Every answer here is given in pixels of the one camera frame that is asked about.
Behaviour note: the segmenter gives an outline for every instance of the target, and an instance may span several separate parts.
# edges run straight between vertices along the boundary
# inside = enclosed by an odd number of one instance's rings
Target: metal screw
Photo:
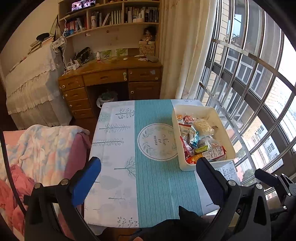
[[[260,183],[257,183],[257,184],[256,184],[256,187],[257,187],[258,189],[262,189],[262,185],[261,185]]]
[[[68,179],[63,179],[61,180],[61,184],[64,186],[64,185],[67,185],[69,183],[69,180]]]
[[[36,189],[38,189],[39,187],[41,187],[41,183],[36,183],[36,184],[34,185],[34,188],[36,188]]]
[[[229,181],[228,181],[228,184],[229,184],[230,186],[235,186],[237,183],[236,183],[235,181],[233,181],[233,180],[229,180]]]

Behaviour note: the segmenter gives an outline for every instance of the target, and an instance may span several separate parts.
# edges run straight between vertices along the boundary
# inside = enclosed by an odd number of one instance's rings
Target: wall
[[[90,47],[94,53],[117,48],[138,48],[145,27],[146,25],[141,24],[113,26],[89,31],[90,36],[88,37],[85,34],[79,34],[69,39],[76,53],[85,47]]]
[[[58,0],[45,0],[19,25],[0,54],[4,76],[29,52],[36,37],[49,32],[58,13]]]

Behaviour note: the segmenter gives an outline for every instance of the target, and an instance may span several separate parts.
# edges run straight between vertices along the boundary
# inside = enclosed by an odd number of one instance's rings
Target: television screen
[[[72,3],[72,11],[79,10],[81,8],[89,7],[92,3],[92,6],[95,5],[95,0],[81,0],[78,2]]]

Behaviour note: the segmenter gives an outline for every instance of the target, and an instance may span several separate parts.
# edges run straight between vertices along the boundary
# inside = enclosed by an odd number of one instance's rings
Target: desk drawer
[[[86,94],[86,91],[83,87],[83,88],[65,91],[64,97],[65,97],[66,101],[79,100],[79,99],[86,99],[87,94]]]
[[[88,99],[68,101],[68,105],[71,111],[91,108],[91,105]]]
[[[126,69],[115,69],[84,74],[85,86],[127,81]]]
[[[84,83],[80,75],[59,81],[59,88],[62,89],[63,91],[72,90],[72,89],[80,88],[83,86],[84,86]]]
[[[159,81],[160,68],[136,68],[128,70],[128,80],[129,81]]]
[[[159,99],[160,82],[131,82],[128,89],[130,100]]]
[[[91,109],[74,110],[72,111],[72,114],[75,117],[75,119],[89,118],[94,116]]]

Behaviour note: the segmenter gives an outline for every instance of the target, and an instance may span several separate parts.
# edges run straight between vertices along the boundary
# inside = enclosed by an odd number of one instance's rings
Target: blanket
[[[80,132],[89,135],[88,130],[78,126],[33,125],[15,146],[6,145],[10,169],[21,199],[24,194],[31,194],[34,182],[43,186],[57,185],[64,178],[72,143]],[[13,226],[23,234],[23,215],[10,189],[1,148],[0,195],[0,206],[6,210],[10,228]]]
[[[78,126],[33,125],[15,146],[6,145],[9,165],[18,165],[27,177],[43,186],[57,185],[64,176],[74,138],[80,132],[89,135],[88,130]],[[0,179],[9,185],[1,149]]]

